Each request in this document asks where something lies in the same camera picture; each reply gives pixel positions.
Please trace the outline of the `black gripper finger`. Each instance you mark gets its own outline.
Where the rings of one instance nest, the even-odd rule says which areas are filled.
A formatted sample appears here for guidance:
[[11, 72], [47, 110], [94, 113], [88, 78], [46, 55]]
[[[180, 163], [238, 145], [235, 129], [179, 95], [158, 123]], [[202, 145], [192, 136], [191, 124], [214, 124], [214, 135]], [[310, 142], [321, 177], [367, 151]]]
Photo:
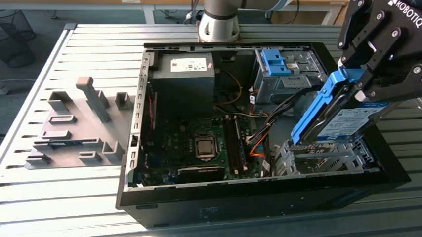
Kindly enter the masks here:
[[405, 101], [422, 96], [422, 60], [389, 62], [365, 73], [357, 84], [370, 101]]
[[409, 70], [409, 1], [351, 0], [346, 11], [338, 49], [338, 66], [375, 72]]

